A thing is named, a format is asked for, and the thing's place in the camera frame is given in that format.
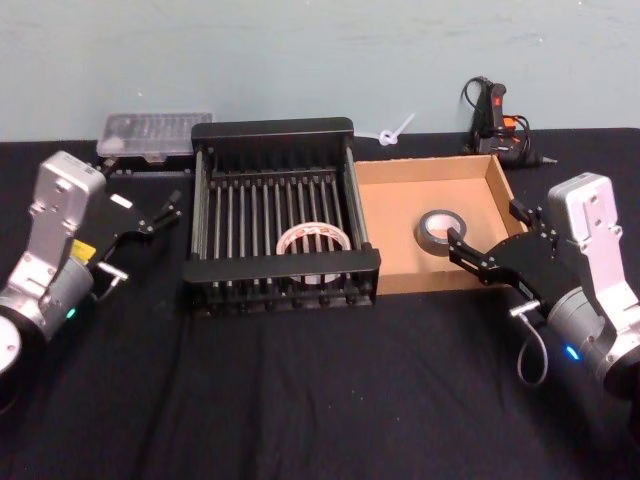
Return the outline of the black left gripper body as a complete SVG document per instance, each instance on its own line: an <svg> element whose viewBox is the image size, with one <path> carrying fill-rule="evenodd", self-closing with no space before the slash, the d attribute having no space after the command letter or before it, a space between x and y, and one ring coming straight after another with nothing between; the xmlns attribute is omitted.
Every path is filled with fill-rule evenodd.
<svg viewBox="0 0 640 480"><path fill-rule="evenodd" d="M75 235L72 255L94 270L126 242L148 239L149 218L132 201L106 194Z"/></svg>

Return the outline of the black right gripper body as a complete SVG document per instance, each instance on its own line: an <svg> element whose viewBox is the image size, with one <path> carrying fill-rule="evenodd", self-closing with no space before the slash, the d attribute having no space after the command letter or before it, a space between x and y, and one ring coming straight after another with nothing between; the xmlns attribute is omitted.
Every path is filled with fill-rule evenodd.
<svg viewBox="0 0 640 480"><path fill-rule="evenodd" d="M509 285L527 300L538 300L549 313L567 293L579 286L574 274L558 258L558 236L545 220L534 220L528 231L508 237L489 251L494 259L489 283Z"/></svg>

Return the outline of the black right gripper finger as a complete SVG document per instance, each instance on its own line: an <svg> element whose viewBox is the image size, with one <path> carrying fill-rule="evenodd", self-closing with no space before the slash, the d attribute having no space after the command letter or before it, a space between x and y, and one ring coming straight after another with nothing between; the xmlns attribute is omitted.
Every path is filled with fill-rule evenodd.
<svg viewBox="0 0 640 480"><path fill-rule="evenodd" d="M517 221L523 223L529 231L540 231L543 228L542 208L526 207L518 199L509 202L509 213Z"/></svg>
<svg viewBox="0 0 640 480"><path fill-rule="evenodd" d="M490 276L493 262L486 254L469 246L453 227L447 229L447 241L449 260L452 263L477 277L483 285L493 283Z"/></svg>

